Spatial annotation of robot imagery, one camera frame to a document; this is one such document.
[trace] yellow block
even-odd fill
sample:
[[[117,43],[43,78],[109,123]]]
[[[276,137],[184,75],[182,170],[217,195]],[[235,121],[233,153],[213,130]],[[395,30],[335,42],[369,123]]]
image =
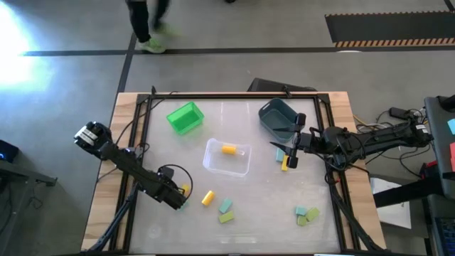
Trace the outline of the yellow block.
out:
[[[282,171],[287,171],[286,163],[287,163],[287,159],[288,159],[288,158],[289,158],[289,156],[284,155],[284,157],[283,157],[283,162],[282,162]]]
[[[235,146],[222,146],[221,152],[224,154],[235,154]]]
[[[215,197],[215,193],[212,191],[209,191],[207,195],[205,195],[204,199],[202,200],[202,204],[205,206],[208,206],[210,203],[212,203],[213,198]]]
[[[182,188],[185,190],[185,192],[183,193],[184,196],[188,196],[188,194],[190,193],[190,186],[188,184],[183,184],[182,185]]]

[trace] teal block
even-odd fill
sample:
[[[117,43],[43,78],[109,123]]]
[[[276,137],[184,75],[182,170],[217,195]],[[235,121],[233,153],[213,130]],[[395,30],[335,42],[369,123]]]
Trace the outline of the teal block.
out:
[[[455,119],[449,120],[447,124],[449,124],[449,128],[452,134],[455,135]]]
[[[183,210],[184,208],[186,208],[186,206],[188,205],[188,201],[185,201],[185,203],[183,203],[183,205],[177,210]]]
[[[219,207],[218,210],[220,210],[221,213],[225,213],[229,209],[231,204],[232,200],[226,198],[225,200],[223,200],[223,203],[221,203],[221,206]]]
[[[296,206],[296,214],[300,216],[306,215],[306,209],[303,206]]]
[[[283,158],[284,158],[284,151],[282,151],[281,149],[277,149],[277,161],[283,162]]]

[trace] gray plastic bin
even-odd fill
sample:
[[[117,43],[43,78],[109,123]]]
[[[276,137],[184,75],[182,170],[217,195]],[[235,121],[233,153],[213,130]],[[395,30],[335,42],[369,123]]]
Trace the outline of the gray plastic bin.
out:
[[[290,127],[297,116],[297,113],[284,101],[278,98],[270,100],[259,110],[259,120],[277,140],[281,143],[292,139],[292,132],[276,132],[273,129]]]

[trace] concrete floor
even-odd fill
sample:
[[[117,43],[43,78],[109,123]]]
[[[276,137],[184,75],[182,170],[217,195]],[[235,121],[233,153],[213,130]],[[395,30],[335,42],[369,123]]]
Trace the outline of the concrete floor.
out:
[[[332,46],[324,14],[445,9],[442,0],[239,0],[232,5],[173,0],[167,21],[181,36],[164,41],[169,48]],[[77,252],[100,163],[73,145],[72,137],[90,120],[109,124],[124,56],[17,54],[126,50],[132,32],[127,8],[123,0],[0,1],[0,28],[8,35],[0,41],[0,138],[21,149],[18,163],[58,177],[55,188],[36,189],[44,206],[27,210],[8,255]],[[452,51],[135,55],[125,90],[148,92],[155,85],[159,91],[245,91],[258,77],[346,90],[354,113],[372,122],[391,106],[420,108],[426,96],[454,94],[454,56]],[[433,158],[428,152],[407,164],[417,170]],[[412,179],[393,160],[378,159],[368,169]],[[415,208],[413,225],[424,235],[418,202]],[[384,230],[392,250],[424,253],[423,240],[411,232]]]

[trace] black mat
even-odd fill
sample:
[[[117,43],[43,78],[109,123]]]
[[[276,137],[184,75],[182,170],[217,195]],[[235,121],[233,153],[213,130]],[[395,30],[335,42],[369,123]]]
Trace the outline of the black mat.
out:
[[[360,46],[362,42],[367,46],[368,41],[369,46],[390,46],[391,42],[399,46],[455,43],[455,14],[449,11],[329,14],[326,22],[332,41],[342,47]]]

